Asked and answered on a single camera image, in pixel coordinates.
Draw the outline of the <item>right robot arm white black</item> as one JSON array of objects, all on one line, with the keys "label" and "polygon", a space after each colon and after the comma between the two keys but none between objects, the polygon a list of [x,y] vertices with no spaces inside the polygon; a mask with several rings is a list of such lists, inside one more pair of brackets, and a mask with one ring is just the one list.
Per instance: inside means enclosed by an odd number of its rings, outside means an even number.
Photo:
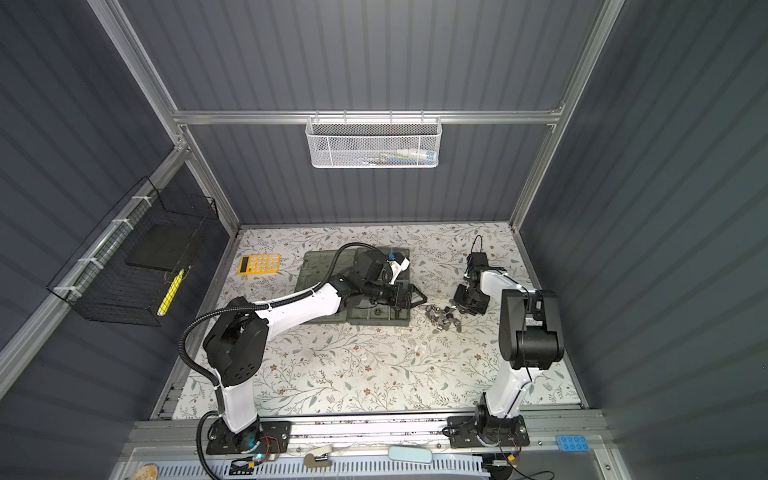
[{"label": "right robot arm white black", "polygon": [[478,435],[512,431],[535,378],[564,357],[557,295],[523,286],[505,269],[490,266],[486,253],[472,252],[453,301],[460,313],[469,315],[485,314],[492,301],[500,307],[499,370],[481,396],[473,430]]}]

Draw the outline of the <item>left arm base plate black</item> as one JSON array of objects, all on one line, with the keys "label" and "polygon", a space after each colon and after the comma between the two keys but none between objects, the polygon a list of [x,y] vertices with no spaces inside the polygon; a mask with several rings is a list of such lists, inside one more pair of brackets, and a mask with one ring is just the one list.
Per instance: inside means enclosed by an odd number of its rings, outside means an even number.
[{"label": "left arm base plate black", "polygon": [[217,419],[206,434],[208,455],[261,455],[285,453],[293,424],[288,421],[257,420],[239,433],[233,433],[223,419]]}]

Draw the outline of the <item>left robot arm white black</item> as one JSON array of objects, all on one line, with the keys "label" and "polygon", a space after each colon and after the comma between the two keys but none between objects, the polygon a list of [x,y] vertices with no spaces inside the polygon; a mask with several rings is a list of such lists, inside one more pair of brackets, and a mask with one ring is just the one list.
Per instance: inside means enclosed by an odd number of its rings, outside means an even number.
[{"label": "left robot arm white black", "polygon": [[409,259],[360,242],[334,253],[329,271],[317,284],[278,299],[251,303],[233,300],[217,315],[203,341],[215,387],[217,411],[233,434],[256,425],[258,413],[250,379],[259,371],[268,343],[278,335],[320,317],[354,309],[360,303],[411,310],[427,296],[401,281]]}]

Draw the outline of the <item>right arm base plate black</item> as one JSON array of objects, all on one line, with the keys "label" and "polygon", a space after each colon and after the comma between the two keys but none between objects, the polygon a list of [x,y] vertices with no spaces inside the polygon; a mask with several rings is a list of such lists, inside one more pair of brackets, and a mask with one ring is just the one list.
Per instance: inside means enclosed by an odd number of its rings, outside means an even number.
[{"label": "right arm base plate black", "polygon": [[441,433],[454,449],[502,447],[518,449],[530,445],[528,428],[522,415],[511,418],[452,416]]}]

